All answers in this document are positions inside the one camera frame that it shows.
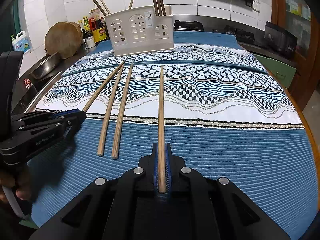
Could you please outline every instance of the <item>hand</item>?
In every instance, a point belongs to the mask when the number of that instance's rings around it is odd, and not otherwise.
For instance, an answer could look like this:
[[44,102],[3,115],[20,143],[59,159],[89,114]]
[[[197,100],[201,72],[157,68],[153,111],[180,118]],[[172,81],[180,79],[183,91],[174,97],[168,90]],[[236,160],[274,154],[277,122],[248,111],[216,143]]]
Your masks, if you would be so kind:
[[[14,177],[7,173],[6,171],[0,170],[0,185],[11,188],[18,184],[18,189],[16,190],[16,195],[21,200],[28,200],[31,197],[31,186],[30,186],[30,174],[28,166],[19,173],[17,181]],[[0,201],[7,203],[8,200],[0,186]]]

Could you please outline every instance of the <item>kitchen counter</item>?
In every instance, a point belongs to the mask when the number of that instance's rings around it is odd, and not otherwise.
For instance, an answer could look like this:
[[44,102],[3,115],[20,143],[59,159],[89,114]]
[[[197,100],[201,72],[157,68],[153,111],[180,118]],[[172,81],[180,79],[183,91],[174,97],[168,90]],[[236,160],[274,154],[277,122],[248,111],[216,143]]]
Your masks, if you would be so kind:
[[[44,58],[35,63],[28,71],[26,71],[16,82],[16,85],[12,94],[12,114],[22,113],[32,99],[39,93],[39,91],[51,80],[52,77],[60,77],[69,67],[71,67],[79,59],[87,55],[96,49],[97,46],[91,49],[80,48],[72,57],[62,60],[58,66],[56,66],[49,74],[41,79],[35,79],[31,73],[38,67],[39,63],[43,61]],[[25,80],[30,80],[32,86],[28,89],[25,84]]]
[[176,20],[186,21],[186,22],[193,22],[193,21],[201,22],[205,32],[212,32],[212,30],[217,30],[219,33],[224,33],[224,28],[226,27],[226,25],[229,25],[234,28],[243,29],[246,32],[253,33],[255,43],[254,45],[252,45],[252,44],[238,41],[238,44],[240,46],[242,46],[249,52],[260,54],[265,57],[273,58],[291,67],[296,68],[296,63],[294,61],[283,57],[282,55],[280,55],[279,53],[277,53],[276,51],[268,47],[268,45],[266,44],[266,41],[264,40],[263,30],[260,30],[239,22],[234,22],[234,21],[230,21],[222,18],[209,17],[209,16],[174,14],[172,16],[173,23]]
[[[203,24],[205,32],[212,32],[212,30],[217,30],[220,33],[224,32],[224,28],[226,25],[230,25],[234,28],[240,28],[247,32],[253,33],[255,37],[255,44],[248,44],[244,42],[238,42],[240,46],[244,49],[259,54],[265,57],[269,57],[285,63],[289,66],[295,68],[296,63],[288,60],[287,58],[279,55],[277,52],[270,49],[265,40],[264,40],[264,31],[239,23],[234,22],[226,19],[216,18],[216,17],[209,17],[209,16],[199,16],[199,15],[182,15],[176,14],[172,16],[173,23],[175,20],[180,21],[198,21]],[[97,46],[91,49],[79,49],[76,54],[72,57],[63,60],[60,64],[52,70],[49,74],[47,74],[42,79],[35,79],[31,73],[38,67],[38,64],[43,60],[39,60],[36,64],[34,64],[26,73],[24,73],[17,81],[15,89],[12,95],[12,114],[20,114],[22,113],[28,106],[28,104],[33,100],[33,98],[41,91],[41,89],[57,74],[57,80],[61,77],[61,75],[71,67],[76,61],[78,61],[81,57],[87,55],[89,52],[94,51]],[[25,80],[30,80],[32,82],[32,87],[27,89],[25,85]]]

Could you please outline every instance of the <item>cabinet door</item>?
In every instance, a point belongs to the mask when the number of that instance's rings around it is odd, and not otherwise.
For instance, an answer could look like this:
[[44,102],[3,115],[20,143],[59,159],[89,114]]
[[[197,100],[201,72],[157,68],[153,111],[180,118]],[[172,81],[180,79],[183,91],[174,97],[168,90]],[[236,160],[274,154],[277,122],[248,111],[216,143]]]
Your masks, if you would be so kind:
[[308,56],[311,34],[311,11],[304,0],[285,0],[285,29],[297,37],[297,52]]
[[282,86],[285,88],[290,87],[294,74],[296,73],[296,69],[294,67],[273,58],[263,57],[256,54],[254,54],[254,56],[262,65],[273,73]]

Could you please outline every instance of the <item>table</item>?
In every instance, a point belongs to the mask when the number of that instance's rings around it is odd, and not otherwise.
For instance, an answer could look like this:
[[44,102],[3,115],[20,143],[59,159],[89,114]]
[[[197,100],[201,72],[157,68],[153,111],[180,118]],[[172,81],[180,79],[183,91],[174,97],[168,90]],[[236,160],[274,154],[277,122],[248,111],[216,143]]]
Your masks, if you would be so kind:
[[[97,156],[113,80],[87,112],[72,144],[60,143],[29,162],[40,226],[97,177],[114,179],[151,154],[157,142],[160,66],[164,65],[165,142],[186,165],[208,178],[226,176],[298,239],[317,213],[314,156],[305,127],[281,86],[234,36],[174,33],[169,51],[114,57],[109,41],[73,64],[36,110],[82,109],[92,93],[126,60],[106,138]],[[111,159],[129,64],[134,61],[119,159]]]

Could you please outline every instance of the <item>metal screw head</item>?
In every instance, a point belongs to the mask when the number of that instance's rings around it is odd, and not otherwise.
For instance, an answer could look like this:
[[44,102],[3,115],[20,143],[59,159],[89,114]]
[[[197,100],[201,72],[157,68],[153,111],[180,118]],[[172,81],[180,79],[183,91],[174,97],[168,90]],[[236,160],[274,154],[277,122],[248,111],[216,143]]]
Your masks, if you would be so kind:
[[98,185],[98,186],[103,185],[105,182],[106,182],[106,180],[104,178],[97,178],[95,180],[95,184]]
[[185,173],[185,174],[188,174],[188,173],[191,172],[191,169],[189,167],[183,167],[183,168],[181,168],[181,172]]
[[227,185],[229,183],[229,180],[227,178],[220,178],[219,179],[219,182],[222,184],[222,185]]
[[133,172],[134,172],[135,174],[141,174],[141,173],[143,173],[143,168],[141,168],[141,167],[136,167],[136,168],[134,168]]

